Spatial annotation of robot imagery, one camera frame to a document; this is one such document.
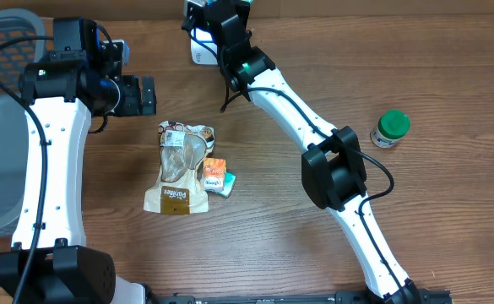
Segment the teal white snack packet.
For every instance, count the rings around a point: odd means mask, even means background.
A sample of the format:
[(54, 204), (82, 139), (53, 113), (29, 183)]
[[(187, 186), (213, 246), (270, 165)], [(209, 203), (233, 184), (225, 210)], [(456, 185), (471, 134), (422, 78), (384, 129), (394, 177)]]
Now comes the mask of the teal white snack packet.
[(234, 5), (251, 5), (253, 0), (207, 0), (206, 5), (210, 5), (213, 3), (230, 3)]

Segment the small teal white packet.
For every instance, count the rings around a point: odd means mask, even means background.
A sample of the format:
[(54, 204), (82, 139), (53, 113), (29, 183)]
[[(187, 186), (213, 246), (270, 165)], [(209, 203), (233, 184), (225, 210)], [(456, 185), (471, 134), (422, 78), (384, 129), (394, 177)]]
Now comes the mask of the small teal white packet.
[(225, 174), (224, 186), (218, 194), (224, 198), (229, 198), (236, 183), (236, 176), (230, 172)]

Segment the orange snack packet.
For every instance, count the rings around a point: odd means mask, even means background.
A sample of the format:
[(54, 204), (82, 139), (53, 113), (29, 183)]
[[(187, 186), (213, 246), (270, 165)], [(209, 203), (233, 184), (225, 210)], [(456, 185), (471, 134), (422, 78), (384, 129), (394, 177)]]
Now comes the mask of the orange snack packet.
[(204, 160), (204, 188), (208, 191), (222, 191), (225, 185), (226, 172), (226, 160), (207, 157)]

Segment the green lid white jar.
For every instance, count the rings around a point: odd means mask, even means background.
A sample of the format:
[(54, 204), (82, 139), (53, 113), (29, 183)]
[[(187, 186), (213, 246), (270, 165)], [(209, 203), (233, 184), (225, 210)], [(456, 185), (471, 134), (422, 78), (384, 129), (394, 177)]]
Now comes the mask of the green lid white jar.
[(385, 112), (370, 133), (371, 141), (379, 148), (394, 147), (410, 130), (410, 119), (402, 111)]

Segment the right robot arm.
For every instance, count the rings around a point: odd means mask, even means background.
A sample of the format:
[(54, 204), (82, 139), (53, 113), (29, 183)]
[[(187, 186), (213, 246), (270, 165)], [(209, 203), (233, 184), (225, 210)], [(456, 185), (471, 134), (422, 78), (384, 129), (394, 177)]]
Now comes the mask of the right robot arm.
[(328, 210), (342, 228), (356, 255), (371, 303), (419, 303), (421, 295), (399, 265), (372, 212), (374, 196), (366, 188), (371, 162), (361, 152), (356, 133), (337, 128), (312, 110), (286, 83), (274, 61), (251, 43), (247, 29), (248, 1), (187, 1), (182, 28), (192, 41), (207, 32), (226, 87), (268, 113), (301, 151), (301, 184), (320, 209)]

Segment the clear brown bread bag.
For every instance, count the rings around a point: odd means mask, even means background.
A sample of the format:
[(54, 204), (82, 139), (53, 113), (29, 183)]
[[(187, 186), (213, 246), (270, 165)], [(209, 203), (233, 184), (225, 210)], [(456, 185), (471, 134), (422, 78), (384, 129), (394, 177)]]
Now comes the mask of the clear brown bread bag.
[(209, 211), (209, 196), (199, 168), (214, 148), (214, 129), (164, 121), (159, 124), (160, 168), (155, 185), (144, 195), (144, 210), (189, 215)]

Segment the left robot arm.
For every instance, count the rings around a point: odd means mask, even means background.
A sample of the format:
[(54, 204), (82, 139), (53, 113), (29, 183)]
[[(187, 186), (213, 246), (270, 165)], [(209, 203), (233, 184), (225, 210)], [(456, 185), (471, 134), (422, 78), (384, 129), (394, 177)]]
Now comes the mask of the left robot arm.
[(50, 41), (13, 95), (27, 117), (28, 153), (18, 224), (0, 252), (0, 286), (16, 303), (151, 303), (147, 285), (119, 277), (108, 253), (88, 247), (81, 196), (93, 118), (154, 115), (154, 80), (123, 75), (127, 43), (93, 20), (55, 19)]

